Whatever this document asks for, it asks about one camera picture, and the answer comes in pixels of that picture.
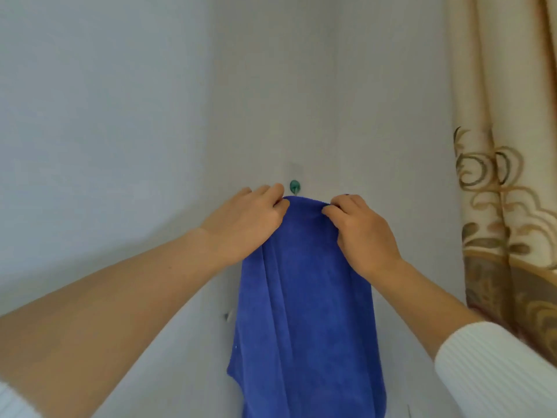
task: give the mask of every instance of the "white sweater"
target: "white sweater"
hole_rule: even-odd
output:
[[[435,370],[465,418],[556,418],[557,369],[493,323],[467,325],[445,341]],[[40,418],[0,382],[0,418]]]

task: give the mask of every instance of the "microfiber towel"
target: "microfiber towel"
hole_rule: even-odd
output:
[[[370,285],[340,251],[326,204],[287,198],[282,225],[242,264],[228,374],[243,418],[383,418]]]

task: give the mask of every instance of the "embroidered curtain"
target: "embroidered curtain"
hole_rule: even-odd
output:
[[[557,0],[446,0],[470,308],[557,365]]]

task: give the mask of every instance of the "finger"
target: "finger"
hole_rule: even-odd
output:
[[[331,200],[331,204],[336,205],[346,214],[353,214],[359,210],[350,195],[338,195]]]
[[[271,205],[275,205],[277,201],[280,201],[283,195],[284,195],[284,186],[281,185],[280,183],[275,183],[273,186],[271,186],[271,188],[267,192],[265,192],[263,196],[265,197],[265,199],[268,200],[268,202]]]
[[[321,212],[329,217],[336,228],[341,228],[347,217],[347,214],[335,205],[327,205],[323,207]]]
[[[259,186],[259,188],[254,190],[254,194],[255,195],[263,195],[265,192],[267,192],[269,190],[269,188],[270,188],[269,185]]]
[[[251,193],[251,189],[248,187],[242,188],[240,189],[240,191],[238,191],[238,193],[236,193],[236,195],[234,195],[232,198],[230,198],[230,201],[233,201],[234,199],[240,198],[244,195],[247,195]]]
[[[278,212],[280,218],[282,219],[284,218],[284,215],[286,214],[286,211],[288,210],[289,206],[290,206],[290,201],[288,199],[281,199],[276,203],[276,205],[273,208],[275,209],[276,212]]]
[[[360,208],[369,208],[368,205],[366,204],[366,202],[364,201],[364,198],[362,198],[359,195],[349,195],[351,200],[354,201],[354,203],[360,207]]]

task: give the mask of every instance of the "wall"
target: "wall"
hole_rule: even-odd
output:
[[[0,314],[180,235],[243,185],[296,169],[302,194],[336,194],[335,8],[0,0]],[[174,317],[97,417],[239,416],[223,318],[238,274]]]
[[[339,167],[403,256],[463,299],[443,0],[340,0]],[[430,359],[377,294],[391,418],[460,416]]]

